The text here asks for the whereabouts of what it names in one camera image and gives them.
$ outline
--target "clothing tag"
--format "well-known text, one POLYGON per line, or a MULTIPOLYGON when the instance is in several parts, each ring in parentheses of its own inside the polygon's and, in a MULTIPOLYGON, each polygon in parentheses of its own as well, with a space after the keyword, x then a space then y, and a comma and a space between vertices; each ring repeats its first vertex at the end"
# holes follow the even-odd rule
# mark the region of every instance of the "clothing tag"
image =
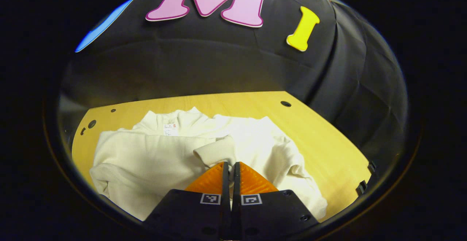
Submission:
POLYGON ((164 125, 164 135, 166 136, 178 136, 178 128, 175 123, 164 125))

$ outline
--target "wooden table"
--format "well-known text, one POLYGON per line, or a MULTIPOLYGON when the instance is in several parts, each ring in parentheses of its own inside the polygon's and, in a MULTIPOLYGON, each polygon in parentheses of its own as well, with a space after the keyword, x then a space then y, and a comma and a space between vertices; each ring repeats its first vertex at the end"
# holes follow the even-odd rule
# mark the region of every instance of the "wooden table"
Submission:
POLYGON ((72 158, 85 181, 94 187, 89 170, 103 131, 131 129, 147 111, 170 113, 196 107, 212 118, 216 114, 234 117, 268 116, 298 146, 305 168, 316 180, 328 201, 320 222, 342 211, 357 198, 358 184, 368 182, 368 160, 342 133, 324 118, 287 92, 220 93, 160 98, 89 109, 76 131, 72 158), (290 103, 291 107, 281 104, 290 103), (92 128, 89 123, 96 120, 92 128))

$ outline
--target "wooden surface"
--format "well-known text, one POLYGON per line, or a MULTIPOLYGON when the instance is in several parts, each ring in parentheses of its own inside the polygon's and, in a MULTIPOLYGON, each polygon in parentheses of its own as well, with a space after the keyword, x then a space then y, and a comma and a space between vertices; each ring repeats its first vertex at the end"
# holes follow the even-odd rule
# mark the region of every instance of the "wooden surface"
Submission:
POLYGON ((358 184, 368 182, 368 161, 343 134, 324 118, 287 92, 221 93, 161 98, 89 109, 77 129, 72 158, 84 179, 94 187, 89 170, 103 131, 131 129, 147 111, 170 113, 196 107, 212 118, 216 114, 234 117, 268 116, 298 146, 305 168, 316 180, 328 201, 327 214, 320 222, 342 211, 357 198, 358 184), (285 107, 280 102, 292 106, 285 107), (94 127, 88 124, 96 120, 94 127))

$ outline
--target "white garment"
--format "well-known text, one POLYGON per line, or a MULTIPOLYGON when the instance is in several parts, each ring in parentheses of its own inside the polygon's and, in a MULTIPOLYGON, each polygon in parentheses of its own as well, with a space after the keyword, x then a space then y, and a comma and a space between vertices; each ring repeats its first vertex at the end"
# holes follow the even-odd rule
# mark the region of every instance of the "white garment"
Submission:
POLYGON ((132 130, 101 133, 90 174, 99 193, 143 221, 170 189, 185 189, 223 161, 247 164, 277 189, 294 191, 316 219, 325 216, 327 201, 303 156, 268 117, 149 111, 132 130), (168 123, 179 136, 164 136, 168 123))

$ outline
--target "white shirt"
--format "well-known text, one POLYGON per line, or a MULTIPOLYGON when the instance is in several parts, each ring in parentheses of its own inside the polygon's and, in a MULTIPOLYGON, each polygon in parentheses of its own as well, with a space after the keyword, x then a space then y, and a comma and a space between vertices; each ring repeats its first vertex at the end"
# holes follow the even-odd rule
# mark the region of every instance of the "white shirt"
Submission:
POLYGON ((279 190, 297 194, 316 219, 327 201, 295 143, 268 117, 206 115, 192 108, 146 116, 132 130, 102 132, 90 170, 99 193, 145 220, 171 189, 185 189, 209 167, 243 162, 279 190), (175 124, 178 136, 165 136, 175 124))

